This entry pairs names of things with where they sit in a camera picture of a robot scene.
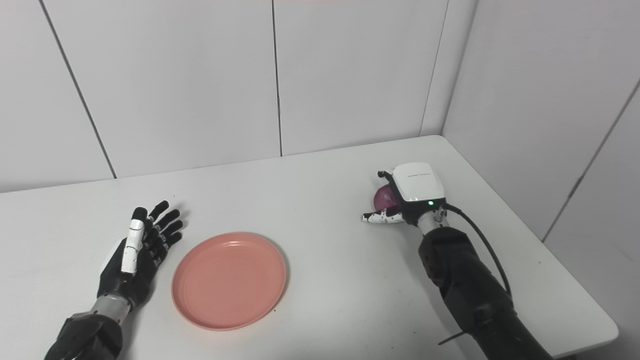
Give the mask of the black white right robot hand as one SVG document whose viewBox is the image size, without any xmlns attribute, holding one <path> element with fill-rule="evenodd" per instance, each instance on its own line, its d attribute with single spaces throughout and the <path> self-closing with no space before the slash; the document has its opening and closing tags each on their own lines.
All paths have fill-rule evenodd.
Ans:
<svg viewBox="0 0 640 360">
<path fill-rule="evenodd" d="M 377 176 L 387 184 L 375 193 L 375 210 L 362 214 L 364 223 L 407 223 L 423 235 L 447 225 L 444 185 L 430 164 L 407 162 Z"/>
</svg>

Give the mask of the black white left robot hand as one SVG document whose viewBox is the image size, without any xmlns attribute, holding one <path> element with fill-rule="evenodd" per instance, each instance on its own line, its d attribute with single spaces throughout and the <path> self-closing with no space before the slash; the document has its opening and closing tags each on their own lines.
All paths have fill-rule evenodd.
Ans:
<svg viewBox="0 0 640 360">
<path fill-rule="evenodd" d="M 130 309 L 144 305 L 151 296 L 153 281 L 169 250 L 182 240 L 185 224 L 177 208 L 163 200 L 151 211 L 135 208 L 130 229 L 119 242 L 99 278 L 97 296 L 117 296 Z"/>
</svg>

